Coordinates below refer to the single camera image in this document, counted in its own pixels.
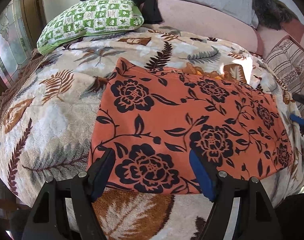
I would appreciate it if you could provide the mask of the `orange floral garment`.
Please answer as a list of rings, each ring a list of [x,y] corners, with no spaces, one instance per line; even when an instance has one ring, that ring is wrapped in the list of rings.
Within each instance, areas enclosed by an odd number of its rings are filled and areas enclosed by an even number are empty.
[[[273,96],[174,68],[151,72],[122,57],[103,92],[89,164],[109,148],[109,185],[141,193],[200,193],[190,151],[237,179],[266,178],[294,159]]]

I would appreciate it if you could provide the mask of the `striped bed sheet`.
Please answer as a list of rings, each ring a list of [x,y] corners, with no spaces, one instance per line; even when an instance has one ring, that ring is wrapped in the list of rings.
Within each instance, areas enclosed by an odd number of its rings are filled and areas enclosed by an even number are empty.
[[[286,88],[291,94],[304,95],[304,50],[289,37],[281,40],[267,55],[264,62],[279,79],[268,92],[274,94]]]

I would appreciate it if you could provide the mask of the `pink headboard cushion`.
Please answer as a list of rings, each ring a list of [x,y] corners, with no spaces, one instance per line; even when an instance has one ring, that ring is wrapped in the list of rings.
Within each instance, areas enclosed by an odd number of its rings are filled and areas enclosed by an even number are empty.
[[[281,27],[304,49],[304,25],[299,20],[283,22]]]

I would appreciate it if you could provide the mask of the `dark furry garment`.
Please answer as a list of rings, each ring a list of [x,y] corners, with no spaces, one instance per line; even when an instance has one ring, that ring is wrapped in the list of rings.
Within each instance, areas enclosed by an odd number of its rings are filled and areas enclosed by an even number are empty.
[[[298,17],[279,0],[253,0],[253,9],[260,25],[281,30],[282,23],[289,23]]]

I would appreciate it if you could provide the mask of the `leaf pattern fleece blanket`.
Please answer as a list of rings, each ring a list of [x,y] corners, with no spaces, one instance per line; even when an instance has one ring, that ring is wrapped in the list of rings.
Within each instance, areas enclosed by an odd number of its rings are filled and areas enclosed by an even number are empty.
[[[103,92],[119,58],[151,72],[239,81],[273,96],[293,150],[287,168],[260,179],[273,205],[304,185],[304,135],[290,114],[299,110],[265,62],[238,44],[173,30],[139,28],[108,37],[83,37],[28,64],[0,100],[0,178],[32,205],[48,176],[73,178],[89,164]],[[211,209],[200,193],[161,194],[107,184],[93,205],[108,239],[195,239]]]

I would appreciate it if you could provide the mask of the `pink bolster cushion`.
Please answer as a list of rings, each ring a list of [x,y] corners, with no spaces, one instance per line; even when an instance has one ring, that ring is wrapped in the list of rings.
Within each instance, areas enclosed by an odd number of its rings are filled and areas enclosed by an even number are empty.
[[[203,5],[180,0],[157,1],[163,22],[146,24],[147,28],[171,27],[172,30],[230,41],[264,58],[283,39],[288,38],[284,30],[262,26],[254,29],[232,16]]]

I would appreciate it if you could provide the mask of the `stained glass window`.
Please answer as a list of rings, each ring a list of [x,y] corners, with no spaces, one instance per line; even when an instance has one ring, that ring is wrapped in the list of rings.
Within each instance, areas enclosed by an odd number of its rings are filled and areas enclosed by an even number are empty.
[[[20,7],[21,0],[11,0],[0,14],[0,78],[6,87],[18,79],[32,55]]]

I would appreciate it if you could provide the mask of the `green white patterned pillow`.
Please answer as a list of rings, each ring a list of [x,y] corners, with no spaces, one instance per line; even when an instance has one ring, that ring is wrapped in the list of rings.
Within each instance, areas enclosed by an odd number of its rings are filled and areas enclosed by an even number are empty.
[[[143,15],[132,0],[79,2],[45,26],[38,38],[37,50],[46,55],[76,38],[132,31],[143,23]]]

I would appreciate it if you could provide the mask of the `wooden door frame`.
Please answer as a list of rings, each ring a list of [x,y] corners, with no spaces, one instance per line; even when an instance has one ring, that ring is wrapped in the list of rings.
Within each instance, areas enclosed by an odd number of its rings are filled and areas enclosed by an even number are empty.
[[[46,25],[43,0],[20,0],[20,9],[27,38],[35,49]]]

